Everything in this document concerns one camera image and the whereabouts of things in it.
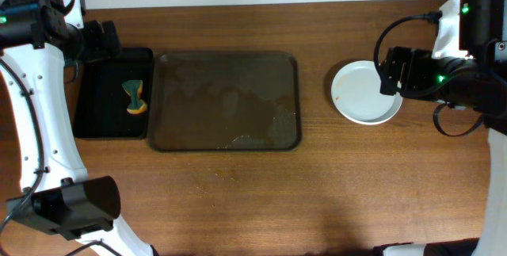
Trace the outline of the green and yellow sponge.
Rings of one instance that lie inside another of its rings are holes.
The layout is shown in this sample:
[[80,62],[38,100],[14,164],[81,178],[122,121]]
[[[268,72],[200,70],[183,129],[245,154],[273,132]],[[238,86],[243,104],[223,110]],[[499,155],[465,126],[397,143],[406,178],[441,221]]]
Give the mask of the green and yellow sponge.
[[122,84],[125,93],[130,97],[127,112],[131,115],[138,115],[147,111],[147,103],[141,98],[143,92],[142,80],[127,80]]

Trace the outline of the pale blue plate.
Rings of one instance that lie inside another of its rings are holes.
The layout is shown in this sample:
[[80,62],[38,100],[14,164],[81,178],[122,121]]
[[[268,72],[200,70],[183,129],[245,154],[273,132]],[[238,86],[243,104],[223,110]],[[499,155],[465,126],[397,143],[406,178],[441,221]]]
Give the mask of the pale blue plate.
[[346,64],[334,76],[330,86],[333,104],[348,120],[362,125],[389,121],[402,106],[400,94],[380,93],[381,80],[372,61]]

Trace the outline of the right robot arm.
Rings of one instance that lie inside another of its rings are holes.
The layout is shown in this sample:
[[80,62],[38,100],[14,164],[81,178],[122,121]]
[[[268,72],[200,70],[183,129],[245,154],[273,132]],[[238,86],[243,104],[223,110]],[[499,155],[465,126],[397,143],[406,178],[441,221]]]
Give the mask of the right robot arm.
[[[408,21],[438,27],[431,51],[393,47],[379,60],[384,37]],[[472,128],[485,126],[490,149],[490,182],[482,234],[477,239],[442,243],[393,243],[374,255],[504,255],[506,253],[506,0],[448,0],[437,11],[401,18],[375,44],[374,67],[380,92],[406,99],[435,101],[439,114],[465,107],[479,114]]]

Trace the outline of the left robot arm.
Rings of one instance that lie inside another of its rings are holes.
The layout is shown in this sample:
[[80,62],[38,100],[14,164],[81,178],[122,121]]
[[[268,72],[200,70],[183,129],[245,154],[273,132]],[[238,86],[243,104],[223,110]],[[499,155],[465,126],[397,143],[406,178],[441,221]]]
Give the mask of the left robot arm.
[[115,181],[90,178],[74,141],[65,68],[121,52],[115,25],[85,12],[84,0],[1,0],[1,75],[21,149],[21,195],[6,220],[99,255],[153,255],[122,217]]

